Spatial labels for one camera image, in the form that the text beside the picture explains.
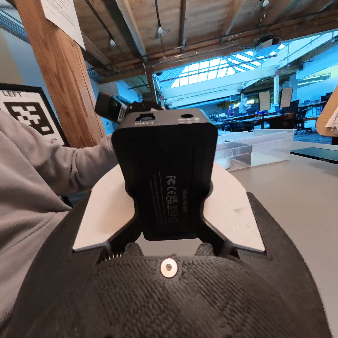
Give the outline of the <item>black flat panel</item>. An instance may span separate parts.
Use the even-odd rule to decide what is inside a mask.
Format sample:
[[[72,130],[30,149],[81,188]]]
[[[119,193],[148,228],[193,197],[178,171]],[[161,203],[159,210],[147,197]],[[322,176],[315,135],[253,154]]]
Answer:
[[[308,147],[302,149],[291,150],[290,154],[300,157],[316,159],[322,162],[338,164],[338,151],[332,149],[324,149],[317,147]]]

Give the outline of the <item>long brown work table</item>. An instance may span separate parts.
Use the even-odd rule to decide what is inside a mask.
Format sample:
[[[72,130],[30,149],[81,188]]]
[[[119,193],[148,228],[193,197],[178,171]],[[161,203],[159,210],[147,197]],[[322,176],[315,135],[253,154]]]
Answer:
[[[254,114],[248,116],[239,116],[227,118],[221,121],[217,128],[221,131],[252,131],[256,125],[259,125],[261,129],[266,129],[265,123],[269,124],[269,128],[277,126],[277,129],[286,127],[292,129],[295,125],[295,113],[268,113],[268,114]]]

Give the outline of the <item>black office chair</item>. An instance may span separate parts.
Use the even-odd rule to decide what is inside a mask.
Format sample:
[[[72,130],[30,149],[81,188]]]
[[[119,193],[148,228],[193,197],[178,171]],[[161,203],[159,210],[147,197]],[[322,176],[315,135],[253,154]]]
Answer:
[[[303,121],[303,119],[306,117],[306,113],[308,112],[309,108],[309,104],[310,104],[311,100],[306,100],[304,101],[304,103],[302,104],[301,107],[298,107],[298,112],[295,113],[294,115],[294,122],[295,122],[295,133],[294,135],[298,135],[298,132],[300,130],[305,130],[306,132],[312,133],[313,129],[310,128],[306,128],[305,127],[305,122]]]

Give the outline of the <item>wooden post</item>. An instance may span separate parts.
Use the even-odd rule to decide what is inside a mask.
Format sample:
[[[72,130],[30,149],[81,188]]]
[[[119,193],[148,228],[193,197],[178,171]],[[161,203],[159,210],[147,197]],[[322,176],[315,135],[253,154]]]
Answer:
[[[95,95],[80,46],[45,17],[40,1],[14,2],[69,144],[98,145],[106,132],[94,111]]]

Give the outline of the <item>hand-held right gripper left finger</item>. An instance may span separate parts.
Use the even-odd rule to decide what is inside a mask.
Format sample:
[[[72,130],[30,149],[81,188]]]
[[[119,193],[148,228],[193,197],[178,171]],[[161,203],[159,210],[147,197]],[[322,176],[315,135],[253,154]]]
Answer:
[[[106,248],[125,252],[140,234],[137,204],[127,193],[122,170],[117,165],[92,188],[73,250]]]

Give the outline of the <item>white desk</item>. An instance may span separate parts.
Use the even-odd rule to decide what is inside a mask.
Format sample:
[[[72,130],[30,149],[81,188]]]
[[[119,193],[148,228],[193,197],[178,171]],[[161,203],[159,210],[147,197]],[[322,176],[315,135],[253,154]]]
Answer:
[[[232,161],[230,173],[253,193],[294,242],[319,289],[333,337],[338,337],[337,164],[290,150],[337,145],[292,141],[282,162],[248,167]]]

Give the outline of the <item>person's left forearm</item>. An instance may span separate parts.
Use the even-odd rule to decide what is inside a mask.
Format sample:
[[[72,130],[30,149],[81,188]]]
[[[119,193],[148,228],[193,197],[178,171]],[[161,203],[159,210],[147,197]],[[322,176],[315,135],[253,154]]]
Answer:
[[[32,165],[57,195],[85,191],[118,164],[112,134],[94,147],[71,148],[41,143]]]

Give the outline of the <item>person's grey hoodie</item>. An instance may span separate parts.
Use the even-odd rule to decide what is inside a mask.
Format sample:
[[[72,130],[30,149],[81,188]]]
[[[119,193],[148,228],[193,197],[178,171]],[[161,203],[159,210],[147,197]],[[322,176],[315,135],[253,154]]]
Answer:
[[[81,190],[70,178],[84,149],[52,144],[3,111],[0,145],[3,327],[41,245],[70,210],[60,195]]]

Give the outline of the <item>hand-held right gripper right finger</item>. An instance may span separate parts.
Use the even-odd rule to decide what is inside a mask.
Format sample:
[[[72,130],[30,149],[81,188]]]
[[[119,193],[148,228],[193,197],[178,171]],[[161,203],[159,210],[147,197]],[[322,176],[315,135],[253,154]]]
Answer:
[[[235,248],[259,253],[265,251],[246,189],[216,162],[213,163],[211,189],[203,202],[201,216],[210,229]]]

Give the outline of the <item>black USB hub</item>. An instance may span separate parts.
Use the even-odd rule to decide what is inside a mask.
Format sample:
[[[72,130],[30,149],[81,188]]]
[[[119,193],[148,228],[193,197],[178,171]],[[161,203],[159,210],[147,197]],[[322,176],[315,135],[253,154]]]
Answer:
[[[202,239],[201,216],[211,189],[217,127],[199,109],[131,112],[112,145],[149,241]]]

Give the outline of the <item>tan board on stand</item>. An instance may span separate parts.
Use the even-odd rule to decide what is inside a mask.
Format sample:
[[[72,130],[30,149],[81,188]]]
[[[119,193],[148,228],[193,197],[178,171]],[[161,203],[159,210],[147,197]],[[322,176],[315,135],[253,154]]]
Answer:
[[[270,91],[259,92],[259,111],[264,112],[271,109]]]
[[[281,89],[280,100],[279,100],[279,108],[288,108],[291,104],[291,99],[293,95],[292,87],[285,87]]]

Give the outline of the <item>clear plastic bin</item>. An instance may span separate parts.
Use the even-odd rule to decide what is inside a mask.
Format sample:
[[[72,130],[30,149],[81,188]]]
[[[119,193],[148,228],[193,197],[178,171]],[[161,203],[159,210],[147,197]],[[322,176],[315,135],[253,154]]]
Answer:
[[[295,129],[255,129],[218,136],[214,161],[228,171],[288,160]]]

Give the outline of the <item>ceiling projector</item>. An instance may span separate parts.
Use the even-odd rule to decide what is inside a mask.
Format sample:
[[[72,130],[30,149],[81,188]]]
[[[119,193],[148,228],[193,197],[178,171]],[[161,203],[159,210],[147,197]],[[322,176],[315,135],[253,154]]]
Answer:
[[[267,34],[259,37],[256,41],[255,53],[258,54],[262,50],[279,45],[281,39],[274,34]]]

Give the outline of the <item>white paper sheet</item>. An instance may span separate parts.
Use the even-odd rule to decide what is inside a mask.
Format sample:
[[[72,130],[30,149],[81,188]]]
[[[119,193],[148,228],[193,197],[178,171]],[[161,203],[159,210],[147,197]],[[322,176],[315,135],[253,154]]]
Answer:
[[[41,0],[46,19],[85,48],[73,0]]]

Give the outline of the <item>wooden instruction board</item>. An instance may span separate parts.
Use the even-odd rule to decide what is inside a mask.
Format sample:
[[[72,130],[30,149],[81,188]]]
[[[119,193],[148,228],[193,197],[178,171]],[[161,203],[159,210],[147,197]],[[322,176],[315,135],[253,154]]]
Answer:
[[[338,145],[338,87],[335,88],[317,122],[316,131],[326,137],[332,137],[332,145]]]

